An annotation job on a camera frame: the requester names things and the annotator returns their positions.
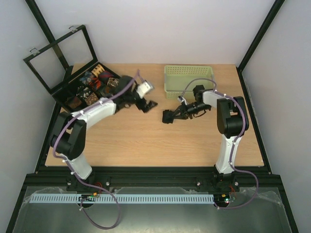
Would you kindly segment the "black necktie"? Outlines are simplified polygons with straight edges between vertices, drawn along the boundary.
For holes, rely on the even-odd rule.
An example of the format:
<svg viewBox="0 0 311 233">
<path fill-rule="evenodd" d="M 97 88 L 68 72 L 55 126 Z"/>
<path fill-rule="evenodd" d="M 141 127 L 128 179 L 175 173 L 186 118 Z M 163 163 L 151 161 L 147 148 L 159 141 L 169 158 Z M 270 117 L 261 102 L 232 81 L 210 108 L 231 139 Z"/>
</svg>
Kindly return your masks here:
<svg viewBox="0 0 311 233">
<path fill-rule="evenodd" d="M 164 124 L 172 124 L 174 121 L 174 111 L 164 110 L 162 112 L 162 122 Z"/>
</svg>

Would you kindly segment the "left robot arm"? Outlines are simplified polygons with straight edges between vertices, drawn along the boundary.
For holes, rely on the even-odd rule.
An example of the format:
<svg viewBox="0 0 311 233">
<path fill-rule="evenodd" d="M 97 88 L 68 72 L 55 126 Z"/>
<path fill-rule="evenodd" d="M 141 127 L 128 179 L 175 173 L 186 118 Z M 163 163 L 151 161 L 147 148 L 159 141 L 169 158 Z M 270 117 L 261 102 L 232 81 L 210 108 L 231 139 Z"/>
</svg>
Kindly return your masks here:
<svg viewBox="0 0 311 233">
<path fill-rule="evenodd" d="M 61 112 L 51 134 L 53 156 L 61 159 L 72 175 L 86 180 L 92 173 L 92 167 L 83 154 L 88 129 L 131 105 L 144 113 L 150 111 L 157 103 L 147 101 L 145 95 L 153 89 L 147 80 L 136 83 L 135 78 L 121 76 L 117 85 L 95 103 L 76 112 Z"/>
</svg>

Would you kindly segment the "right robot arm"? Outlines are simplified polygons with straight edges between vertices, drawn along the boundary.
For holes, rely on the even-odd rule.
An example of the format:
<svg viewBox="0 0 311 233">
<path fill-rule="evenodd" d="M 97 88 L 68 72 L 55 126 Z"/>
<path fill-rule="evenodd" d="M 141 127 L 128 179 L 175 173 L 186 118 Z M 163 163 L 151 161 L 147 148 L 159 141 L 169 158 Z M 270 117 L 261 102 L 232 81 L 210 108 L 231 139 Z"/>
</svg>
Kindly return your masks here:
<svg viewBox="0 0 311 233">
<path fill-rule="evenodd" d="M 233 180 L 234 161 L 238 145 L 245 131 L 249 128 L 249 120 L 242 96 L 230 97 L 213 89 L 205 89 L 197 85 L 193 89 L 195 102 L 187 103 L 179 96 L 180 105 L 173 111 L 163 111 L 162 122 L 173 123 L 175 119 L 186 120 L 203 116 L 212 108 L 217 112 L 217 129 L 222 135 L 220 155 L 215 164 L 212 185 L 223 190 Z"/>
</svg>

